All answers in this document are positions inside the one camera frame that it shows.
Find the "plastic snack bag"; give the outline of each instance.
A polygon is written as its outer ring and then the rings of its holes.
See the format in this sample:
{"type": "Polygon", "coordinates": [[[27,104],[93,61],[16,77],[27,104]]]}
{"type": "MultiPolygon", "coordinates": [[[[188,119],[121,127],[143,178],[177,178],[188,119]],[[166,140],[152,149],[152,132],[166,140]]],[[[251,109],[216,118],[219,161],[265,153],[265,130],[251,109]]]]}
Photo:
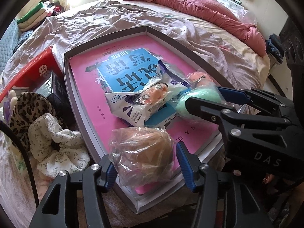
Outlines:
{"type": "Polygon", "coordinates": [[[187,81],[190,83],[192,89],[209,85],[209,82],[213,82],[212,78],[203,69],[199,69],[194,73],[187,75],[187,81]]]}
{"type": "Polygon", "coordinates": [[[109,159],[121,186],[142,186],[171,179],[174,140],[161,128],[113,130],[109,159]]]}
{"type": "Polygon", "coordinates": [[[170,72],[159,61],[154,76],[138,92],[105,93],[111,113],[132,126],[144,126],[150,116],[170,99],[187,90],[188,82],[170,72]]]}
{"type": "Polygon", "coordinates": [[[206,99],[206,100],[221,103],[221,104],[225,103],[225,100],[222,97],[219,90],[217,89],[216,85],[211,81],[204,80],[203,85],[200,85],[199,87],[196,87],[193,90],[190,90],[190,91],[182,94],[178,98],[178,100],[175,100],[172,102],[172,104],[175,106],[177,114],[179,116],[181,116],[183,118],[187,118],[187,119],[201,120],[197,116],[191,115],[186,109],[186,101],[190,97],[206,99]]]}

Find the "blue gripper pad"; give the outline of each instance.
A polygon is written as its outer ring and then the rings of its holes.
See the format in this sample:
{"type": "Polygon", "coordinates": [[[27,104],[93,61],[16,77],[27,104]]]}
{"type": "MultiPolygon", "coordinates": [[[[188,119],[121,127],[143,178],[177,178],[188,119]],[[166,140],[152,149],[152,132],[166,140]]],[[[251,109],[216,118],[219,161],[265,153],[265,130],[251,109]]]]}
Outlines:
{"type": "Polygon", "coordinates": [[[220,91],[223,98],[230,103],[237,105],[244,105],[250,101],[250,98],[247,97],[246,93],[242,90],[236,90],[227,87],[217,87],[220,91]]]}
{"type": "Polygon", "coordinates": [[[117,171],[115,170],[113,163],[111,163],[107,169],[106,183],[104,186],[107,190],[110,190],[113,188],[116,177],[117,177],[117,171]]]}
{"type": "Polygon", "coordinates": [[[179,142],[176,145],[176,156],[183,173],[186,186],[193,192],[199,192],[203,186],[204,178],[199,174],[201,164],[199,158],[189,153],[185,143],[179,142]]]}

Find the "white snack package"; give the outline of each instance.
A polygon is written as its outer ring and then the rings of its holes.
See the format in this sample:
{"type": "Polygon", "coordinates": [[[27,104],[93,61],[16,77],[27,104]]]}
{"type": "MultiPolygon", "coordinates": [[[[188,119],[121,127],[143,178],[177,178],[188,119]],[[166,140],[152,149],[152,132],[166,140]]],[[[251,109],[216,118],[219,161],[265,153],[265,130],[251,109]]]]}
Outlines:
{"type": "Polygon", "coordinates": [[[141,92],[105,93],[110,111],[132,126],[144,126],[144,122],[160,107],[180,92],[187,89],[188,83],[170,72],[160,61],[157,74],[141,92]]]}

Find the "gray box tray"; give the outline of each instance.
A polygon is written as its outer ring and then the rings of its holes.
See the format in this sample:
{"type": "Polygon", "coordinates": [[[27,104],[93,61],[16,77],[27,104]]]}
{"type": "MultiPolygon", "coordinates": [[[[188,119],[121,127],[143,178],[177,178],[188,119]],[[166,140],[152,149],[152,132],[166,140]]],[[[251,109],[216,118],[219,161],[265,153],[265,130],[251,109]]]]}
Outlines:
{"type": "MultiPolygon", "coordinates": [[[[86,108],[81,100],[74,80],[72,69],[69,64],[69,59],[77,54],[84,53],[93,48],[98,48],[110,43],[139,35],[147,35],[153,38],[155,41],[159,42],[164,47],[168,48],[180,58],[185,60],[185,62],[190,64],[195,69],[203,68],[217,81],[218,85],[233,88],[233,86],[218,71],[216,71],[216,69],[209,65],[204,59],[199,57],[196,53],[189,50],[174,39],[148,26],[141,26],[110,33],[73,48],[64,54],[64,79],[67,87],[68,97],[79,130],[82,133],[82,136],[93,160],[97,163],[100,161],[102,156],[108,154],[108,152],[104,148],[86,112],[86,108]]],[[[245,106],[238,109],[239,112],[244,112],[244,110],[245,106]]],[[[216,131],[206,141],[206,143],[202,145],[196,154],[199,156],[201,162],[207,163],[221,149],[222,145],[222,136],[219,131],[216,131]]],[[[180,169],[177,169],[170,182],[161,183],[155,189],[143,195],[137,194],[131,187],[119,186],[118,178],[116,179],[116,184],[114,185],[113,189],[115,193],[121,198],[121,200],[133,212],[141,213],[166,199],[174,192],[179,190],[183,185],[184,179],[182,173],[180,169]]]]}

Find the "wrinkled pink sheet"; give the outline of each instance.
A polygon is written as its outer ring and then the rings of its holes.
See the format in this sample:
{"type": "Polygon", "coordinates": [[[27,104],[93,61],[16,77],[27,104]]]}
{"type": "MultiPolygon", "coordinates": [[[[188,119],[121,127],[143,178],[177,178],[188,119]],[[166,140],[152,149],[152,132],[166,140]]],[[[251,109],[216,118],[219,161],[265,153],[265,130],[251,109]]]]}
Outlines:
{"type": "Polygon", "coordinates": [[[216,0],[124,0],[146,1],[173,8],[223,28],[254,50],[259,56],[266,55],[265,40],[253,24],[240,23],[233,14],[216,0]]]}

